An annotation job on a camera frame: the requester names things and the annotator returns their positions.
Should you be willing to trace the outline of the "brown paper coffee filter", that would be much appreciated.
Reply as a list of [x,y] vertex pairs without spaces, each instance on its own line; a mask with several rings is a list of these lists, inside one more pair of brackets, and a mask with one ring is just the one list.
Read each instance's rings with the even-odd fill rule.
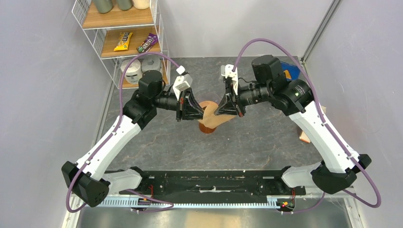
[[216,128],[219,125],[236,117],[235,115],[229,114],[216,115],[214,113],[216,108],[216,104],[209,104],[208,106],[206,106],[204,109],[203,119],[200,121],[200,123],[209,128]]

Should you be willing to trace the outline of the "amber glass carafe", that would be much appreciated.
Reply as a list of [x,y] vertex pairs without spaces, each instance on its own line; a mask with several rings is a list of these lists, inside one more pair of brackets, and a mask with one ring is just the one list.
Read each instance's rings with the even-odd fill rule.
[[209,127],[206,127],[205,125],[203,125],[202,123],[199,123],[199,130],[202,133],[211,134],[216,130],[216,128],[209,128]]

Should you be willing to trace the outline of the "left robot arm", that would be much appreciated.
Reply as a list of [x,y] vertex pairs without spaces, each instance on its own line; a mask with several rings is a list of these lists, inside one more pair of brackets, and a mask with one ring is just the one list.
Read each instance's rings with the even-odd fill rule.
[[109,193],[134,190],[138,194],[148,191],[149,181],[133,169],[105,173],[111,161],[124,146],[156,117],[158,109],[176,112],[176,120],[201,120],[204,110],[196,102],[192,78],[184,67],[179,67],[173,92],[165,90],[165,81],[157,70],[148,70],[139,81],[139,87],[125,103],[116,121],[96,145],[77,162],[66,162],[62,173],[72,193],[85,205],[99,205]]

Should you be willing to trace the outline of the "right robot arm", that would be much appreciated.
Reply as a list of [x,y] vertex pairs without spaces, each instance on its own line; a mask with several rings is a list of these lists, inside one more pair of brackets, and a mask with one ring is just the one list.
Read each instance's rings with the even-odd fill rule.
[[243,117],[248,105],[268,102],[308,136],[322,157],[321,162],[309,166],[284,168],[282,176],[274,181],[275,190],[287,194],[297,186],[316,186],[335,194],[350,187],[357,173],[369,166],[371,158],[353,149],[345,152],[347,143],[336,130],[328,130],[331,123],[322,110],[317,110],[309,85],[300,79],[289,80],[278,58],[260,56],[251,66],[255,80],[243,87],[239,86],[233,65],[221,66],[225,95],[215,114]]

